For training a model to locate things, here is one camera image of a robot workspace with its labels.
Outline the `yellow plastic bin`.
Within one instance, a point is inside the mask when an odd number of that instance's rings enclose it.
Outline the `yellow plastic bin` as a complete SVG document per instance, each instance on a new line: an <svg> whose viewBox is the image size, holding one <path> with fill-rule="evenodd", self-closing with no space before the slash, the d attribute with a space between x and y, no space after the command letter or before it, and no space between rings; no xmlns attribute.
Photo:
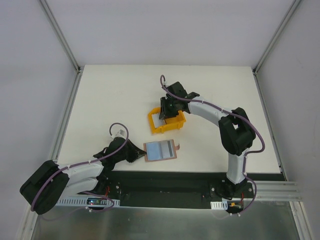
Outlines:
<svg viewBox="0 0 320 240"><path fill-rule="evenodd" d="M165 125L155 128L152 120L152 114L156 114L156 113L160 114L160 111L161 111L161 108L156 107L152 109L147 115L148 123L149 123L152 134L163 134L164 132L179 130L184 126L184 123L186 122L186 118L184 113L181 110L179 110L177 116L164 119Z"/></svg>

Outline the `brown leather card holder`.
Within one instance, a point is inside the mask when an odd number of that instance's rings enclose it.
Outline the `brown leather card holder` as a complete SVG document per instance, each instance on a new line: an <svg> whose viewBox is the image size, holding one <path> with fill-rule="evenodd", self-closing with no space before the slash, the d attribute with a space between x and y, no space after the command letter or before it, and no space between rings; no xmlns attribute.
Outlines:
<svg viewBox="0 0 320 240"><path fill-rule="evenodd" d="M146 162L158 162L176 159L180 147L180 144L176 145L173 139L144 143L143 149L146 152L144 160Z"/></svg>

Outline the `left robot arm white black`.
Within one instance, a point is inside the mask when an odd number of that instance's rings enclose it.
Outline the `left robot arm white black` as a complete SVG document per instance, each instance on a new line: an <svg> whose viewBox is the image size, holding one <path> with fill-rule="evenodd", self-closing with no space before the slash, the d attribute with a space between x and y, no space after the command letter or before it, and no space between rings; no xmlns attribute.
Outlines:
<svg viewBox="0 0 320 240"><path fill-rule="evenodd" d="M129 139L115 137L84 164L45 161L19 192L38 215L47 213L64 197L86 193L106 196L111 185L108 175L115 165L121 161L133 163L146 154Z"/></svg>

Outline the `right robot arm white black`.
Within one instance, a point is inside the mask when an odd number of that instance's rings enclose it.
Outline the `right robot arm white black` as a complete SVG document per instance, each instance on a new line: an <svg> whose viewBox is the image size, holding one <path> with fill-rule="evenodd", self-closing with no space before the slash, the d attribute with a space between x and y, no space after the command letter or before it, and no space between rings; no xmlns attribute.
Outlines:
<svg viewBox="0 0 320 240"><path fill-rule="evenodd" d="M223 109L213 106L196 92L187 93L180 82L168 86L166 96L160 98L160 120L178 116L179 111L193 114L208 120L219 128L221 143L228 152L228 170L225 192L230 197L237 197L243 191L241 182L245 179L243 165L247 153L256 138L256 133L249 125L246 111L237 107Z"/></svg>

